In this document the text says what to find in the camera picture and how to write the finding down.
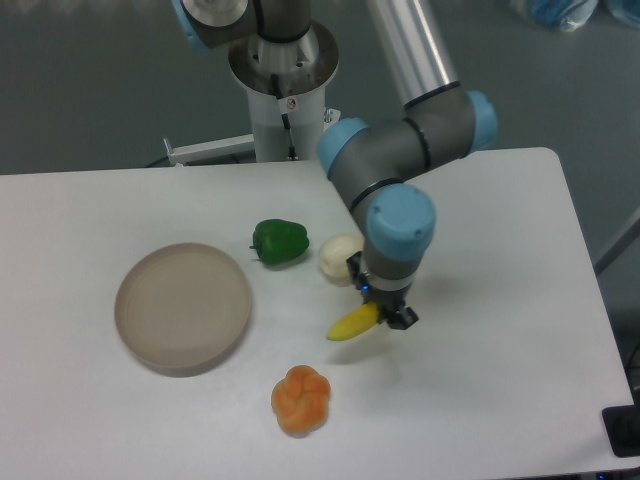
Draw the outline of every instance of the plastic food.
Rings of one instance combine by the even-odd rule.
[[[300,435],[315,430],[329,414],[329,381],[307,365],[287,372],[271,394],[271,407],[285,432]]]
[[[357,337],[378,323],[379,316],[380,312],[375,303],[365,303],[334,323],[327,333],[327,340],[342,342]]]
[[[330,280],[349,283],[347,259],[362,250],[364,238],[356,233],[344,233],[331,237],[322,244],[318,259],[320,269]]]
[[[287,220],[263,220],[256,225],[251,248],[266,265],[294,260],[309,248],[307,229]]]

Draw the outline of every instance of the silver metal tube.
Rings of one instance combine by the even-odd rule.
[[[189,14],[209,27],[228,27],[244,15],[249,0],[182,0]]]
[[[405,105],[458,80],[426,0],[367,4]]]

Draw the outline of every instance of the orange bread roll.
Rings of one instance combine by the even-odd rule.
[[[321,426],[329,414],[329,381],[307,365],[287,372],[271,393],[278,424],[290,434],[303,434]]]

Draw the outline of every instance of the blue joint cap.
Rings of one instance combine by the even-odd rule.
[[[182,27],[182,30],[184,31],[184,34],[186,35],[191,48],[197,53],[205,53],[210,51],[209,47],[207,47],[202,42],[202,40],[200,40],[200,37],[193,29],[193,25],[191,25],[191,22],[187,18],[187,12],[185,12],[184,8],[182,8],[182,1],[171,0],[171,3],[173,4],[173,9],[176,11],[176,16],[180,21],[180,26]]]
[[[411,185],[385,187],[367,212],[367,235],[373,246],[392,260],[422,258],[431,244],[436,209],[431,198]]]
[[[349,140],[368,128],[369,125],[361,118],[345,118],[324,132],[318,142],[317,152],[327,177],[331,174],[333,162]]]
[[[476,127],[469,153],[484,150],[498,136],[498,117],[493,105],[482,92],[467,92],[475,111]]]

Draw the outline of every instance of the metal bracket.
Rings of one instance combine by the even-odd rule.
[[[340,110],[325,108],[324,129],[326,130],[340,120],[341,113]],[[204,160],[211,160],[212,163],[215,163],[215,159],[227,155],[238,155],[254,151],[253,135],[251,134],[175,148],[171,146],[168,138],[165,137],[163,140],[167,150],[167,159],[172,166]]]

